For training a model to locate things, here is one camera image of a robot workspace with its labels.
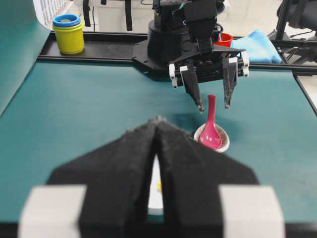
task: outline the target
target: stacked cups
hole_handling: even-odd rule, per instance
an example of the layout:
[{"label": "stacked cups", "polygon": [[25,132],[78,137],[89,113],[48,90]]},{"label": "stacked cups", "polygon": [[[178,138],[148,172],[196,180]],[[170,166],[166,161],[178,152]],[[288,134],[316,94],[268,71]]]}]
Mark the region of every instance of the stacked cups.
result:
[{"label": "stacked cups", "polygon": [[58,48],[61,53],[72,55],[84,49],[84,23],[75,14],[64,14],[53,19]]}]

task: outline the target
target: red cup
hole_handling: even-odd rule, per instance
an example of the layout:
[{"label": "red cup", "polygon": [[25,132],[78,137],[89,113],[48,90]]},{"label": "red cup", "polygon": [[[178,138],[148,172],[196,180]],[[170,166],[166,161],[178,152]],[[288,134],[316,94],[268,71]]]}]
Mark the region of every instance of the red cup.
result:
[{"label": "red cup", "polygon": [[230,47],[232,40],[233,40],[233,36],[231,36],[230,34],[221,33],[221,41],[220,41],[220,35],[219,35],[218,41],[215,41],[214,44],[219,46]]}]

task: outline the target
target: blue cloth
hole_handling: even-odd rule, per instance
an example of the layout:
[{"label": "blue cloth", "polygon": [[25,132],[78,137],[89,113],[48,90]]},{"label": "blue cloth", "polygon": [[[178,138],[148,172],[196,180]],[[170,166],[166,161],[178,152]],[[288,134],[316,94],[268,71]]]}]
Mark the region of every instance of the blue cloth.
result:
[{"label": "blue cloth", "polygon": [[245,49],[250,58],[250,63],[281,63],[274,45],[260,30],[255,30],[247,37],[233,40],[230,47]]}]

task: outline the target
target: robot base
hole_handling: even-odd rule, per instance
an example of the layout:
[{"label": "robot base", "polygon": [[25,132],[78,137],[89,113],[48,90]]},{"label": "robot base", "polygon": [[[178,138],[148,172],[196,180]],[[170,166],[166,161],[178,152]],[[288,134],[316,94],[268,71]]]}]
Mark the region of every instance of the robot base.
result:
[{"label": "robot base", "polygon": [[155,72],[168,72],[168,63],[190,51],[195,44],[189,40],[186,27],[162,32],[149,23],[148,39],[136,43],[132,60]]}]

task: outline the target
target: white block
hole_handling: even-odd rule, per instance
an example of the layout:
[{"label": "white block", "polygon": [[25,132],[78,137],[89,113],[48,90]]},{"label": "white block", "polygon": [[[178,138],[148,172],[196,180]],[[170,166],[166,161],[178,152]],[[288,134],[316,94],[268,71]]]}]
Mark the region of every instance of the white block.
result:
[{"label": "white block", "polygon": [[224,238],[285,238],[283,214],[271,186],[219,186]]},{"label": "white block", "polygon": [[80,238],[85,185],[37,186],[21,213],[18,238]]},{"label": "white block", "polygon": [[159,160],[158,156],[155,155],[153,170],[152,170],[152,180],[150,186],[150,197],[148,204],[148,214],[162,216],[163,211],[163,196],[162,192],[158,191],[157,184],[160,181],[160,172],[159,172]]}]

